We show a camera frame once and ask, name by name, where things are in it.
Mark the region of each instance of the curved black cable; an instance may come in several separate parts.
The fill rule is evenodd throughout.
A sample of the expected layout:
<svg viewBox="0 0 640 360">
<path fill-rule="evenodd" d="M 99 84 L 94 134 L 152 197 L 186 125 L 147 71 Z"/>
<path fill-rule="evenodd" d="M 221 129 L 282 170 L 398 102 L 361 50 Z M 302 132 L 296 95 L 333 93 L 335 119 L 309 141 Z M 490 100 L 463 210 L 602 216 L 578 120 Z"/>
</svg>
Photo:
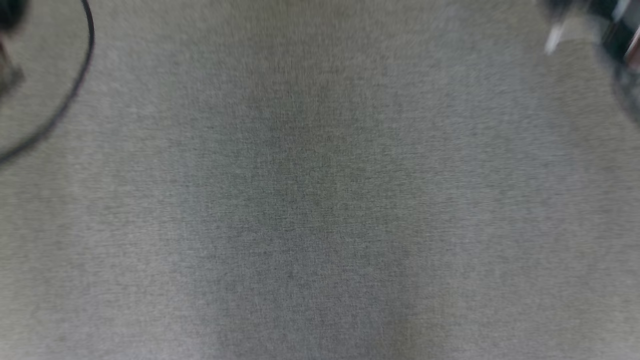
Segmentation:
<svg viewBox="0 0 640 360">
<path fill-rule="evenodd" d="M 53 115 L 49 118 L 49 120 L 40 126 L 36 131 L 34 131 L 31 135 L 25 138 L 23 141 L 9 148 L 8 151 L 0 154 L 0 167 L 5 165 L 7 162 L 14 159 L 19 154 L 23 153 L 26 150 L 34 147 L 40 140 L 45 138 L 55 127 L 58 125 L 60 120 L 63 118 L 64 114 L 67 112 L 71 102 L 76 97 L 78 90 L 80 89 L 84 77 L 89 69 L 89 64 L 91 62 L 91 57 L 93 55 L 93 46 L 95 43 L 95 29 L 93 28 L 93 15 L 91 14 L 91 8 L 89 8 L 88 0 L 81 0 L 84 14 L 86 15 L 86 22 L 89 28 L 89 44 L 86 49 L 86 53 L 84 56 L 84 61 L 82 63 L 82 67 L 78 72 L 76 80 L 74 81 L 73 87 L 71 91 L 67 94 L 64 101 L 60 104 L 60 107 L 53 113 Z"/>
</svg>

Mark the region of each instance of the white cable tip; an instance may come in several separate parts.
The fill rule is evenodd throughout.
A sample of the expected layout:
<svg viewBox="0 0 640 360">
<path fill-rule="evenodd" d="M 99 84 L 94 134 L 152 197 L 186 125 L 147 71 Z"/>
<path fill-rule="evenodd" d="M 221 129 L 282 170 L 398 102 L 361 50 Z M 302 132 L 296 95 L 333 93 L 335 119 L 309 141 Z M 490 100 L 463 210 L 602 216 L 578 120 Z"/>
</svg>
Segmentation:
<svg viewBox="0 0 640 360">
<path fill-rule="evenodd" d="M 560 43 L 562 32 L 563 24 L 553 25 L 551 32 L 549 33 L 549 37 L 547 38 L 547 43 L 545 44 L 545 54 L 550 55 L 556 50 L 558 43 Z"/>
</svg>

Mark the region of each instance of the gray fabric surface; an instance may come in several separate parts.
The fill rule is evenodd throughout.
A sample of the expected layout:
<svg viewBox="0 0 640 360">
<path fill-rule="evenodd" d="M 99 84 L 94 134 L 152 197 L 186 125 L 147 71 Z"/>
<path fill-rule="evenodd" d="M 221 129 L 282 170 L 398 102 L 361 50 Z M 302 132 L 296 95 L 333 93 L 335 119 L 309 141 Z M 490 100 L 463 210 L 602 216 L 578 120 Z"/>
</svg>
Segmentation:
<svg viewBox="0 0 640 360">
<path fill-rule="evenodd" d="M 0 359 L 640 359 L 640 129 L 530 1 L 92 1 L 0 170 Z M 65 93 L 36 0 L 0 147 Z"/>
</svg>

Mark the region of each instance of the black cable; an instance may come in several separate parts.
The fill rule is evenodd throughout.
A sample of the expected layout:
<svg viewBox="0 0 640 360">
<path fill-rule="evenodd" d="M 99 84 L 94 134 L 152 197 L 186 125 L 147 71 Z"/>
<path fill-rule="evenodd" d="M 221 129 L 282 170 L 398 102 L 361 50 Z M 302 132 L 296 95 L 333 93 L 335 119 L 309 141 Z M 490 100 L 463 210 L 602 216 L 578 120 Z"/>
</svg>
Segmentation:
<svg viewBox="0 0 640 360">
<path fill-rule="evenodd" d="M 31 135 L 25 138 L 23 141 L 19 142 L 17 145 L 11 147 L 8 151 L 2 153 L 0 155 L 0 167 L 7 164 L 9 161 L 13 160 L 16 156 L 23 153 L 26 150 L 34 147 L 40 140 L 45 138 L 55 127 L 58 125 L 60 120 L 64 117 L 64 114 L 67 112 L 71 102 L 76 97 L 78 90 L 82 86 L 84 77 L 89 69 L 89 64 L 91 62 L 91 57 L 93 55 L 93 46 L 95 43 L 95 29 L 93 28 L 93 15 L 91 14 L 91 9 L 89 8 L 88 0 L 81 0 L 84 14 L 86 15 L 86 22 L 89 28 L 89 44 L 86 49 L 86 53 L 84 56 L 84 61 L 82 63 L 82 67 L 78 72 L 76 80 L 74 81 L 74 85 L 71 88 L 71 91 L 67 94 L 65 100 L 60 104 L 60 107 L 56 112 L 49 118 L 49 120 L 42 126 L 40 126 L 36 131 L 34 131 Z"/>
</svg>

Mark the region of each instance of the cord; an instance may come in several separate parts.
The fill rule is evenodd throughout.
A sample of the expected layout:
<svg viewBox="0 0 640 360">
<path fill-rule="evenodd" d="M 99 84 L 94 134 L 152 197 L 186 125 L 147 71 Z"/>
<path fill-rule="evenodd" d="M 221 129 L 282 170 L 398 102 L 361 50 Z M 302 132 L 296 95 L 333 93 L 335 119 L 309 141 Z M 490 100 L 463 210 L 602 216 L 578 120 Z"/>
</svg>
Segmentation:
<svg viewBox="0 0 640 360">
<path fill-rule="evenodd" d="M 76 80 L 74 81 L 73 87 L 65 97 L 64 101 L 60 104 L 56 112 L 53 113 L 53 115 L 49 118 L 49 120 L 47 120 L 47 122 L 45 122 L 45 124 L 36 129 L 36 131 L 34 131 L 23 141 L 19 142 L 13 147 L 10 147 L 8 151 L 0 154 L 0 167 L 7 164 L 9 161 L 13 160 L 23 152 L 32 149 L 40 140 L 44 139 L 64 117 L 64 114 L 69 109 L 71 102 L 76 98 L 78 90 L 82 86 L 84 77 L 87 73 L 87 70 L 89 69 L 91 57 L 93 55 L 93 47 L 95 44 L 95 29 L 93 28 L 93 15 L 91 14 L 91 8 L 89 7 L 88 0 L 81 0 L 81 2 L 84 8 L 84 14 L 86 15 L 86 22 L 89 29 L 89 44 L 84 55 L 84 61 L 82 62 L 82 66 L 80 68 L 80 71 L 78 72 Z"/>
</svg>

